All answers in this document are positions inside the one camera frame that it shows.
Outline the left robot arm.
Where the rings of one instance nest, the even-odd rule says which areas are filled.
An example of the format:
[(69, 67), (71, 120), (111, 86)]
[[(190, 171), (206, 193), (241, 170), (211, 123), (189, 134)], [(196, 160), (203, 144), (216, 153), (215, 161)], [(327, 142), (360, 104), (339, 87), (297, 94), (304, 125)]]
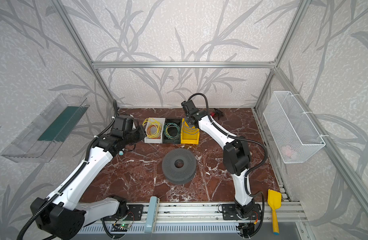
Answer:
[(50, 240), (70, 240), (97, 220), (115, 215), (126, 217), (129, 208), (125, 198), (112, 196), (88, 204), (80, 203), (80, 199), (113, 158), (123, 155), (126, 146), (135, 145), (145, 137), (144, 127), (133, 116), (115, 112), (110, 124), (90, 141), (84, 159), (67, 179), (46, 198), (33, 201), (33, 215), (17, 238), (22, 240), (32, 223), (36, 223), (40, 230), (50, 234)]

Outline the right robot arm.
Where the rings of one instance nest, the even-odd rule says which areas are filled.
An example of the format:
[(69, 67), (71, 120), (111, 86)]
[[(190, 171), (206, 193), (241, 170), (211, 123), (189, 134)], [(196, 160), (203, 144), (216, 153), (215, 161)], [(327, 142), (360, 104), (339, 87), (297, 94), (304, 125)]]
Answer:
[[(237, 216), (247, 219), (254, 211), (256, 195), (251, 192), (249, 175), (266, 163), (267, 148), (257, 141), (238, 137), (217, 123), (210, 114), (208, 99), (203, 93), (193, 94), (181, 106), (186, 123), (207, 133), (223, 149), (223, 164), (233, 177)], [(250, 166), (252, 156), (249, 143), (258, 145), (264, 151), (264, 159), (254, 167)]]

